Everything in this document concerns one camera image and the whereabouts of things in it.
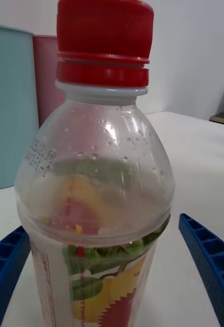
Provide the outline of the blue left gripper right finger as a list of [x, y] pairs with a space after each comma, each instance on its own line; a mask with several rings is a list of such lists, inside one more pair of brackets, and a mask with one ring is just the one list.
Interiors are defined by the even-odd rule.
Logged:
[[190, 251], [218, 319], [224, 326], [224, 241], [182, 213], [178, 228]]

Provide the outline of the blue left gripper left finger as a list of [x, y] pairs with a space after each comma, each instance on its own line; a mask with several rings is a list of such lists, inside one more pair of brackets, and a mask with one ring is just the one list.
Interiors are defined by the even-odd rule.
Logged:
[[0, 326], [29, 253], [29, 236], [22, 226], [0, 241]]

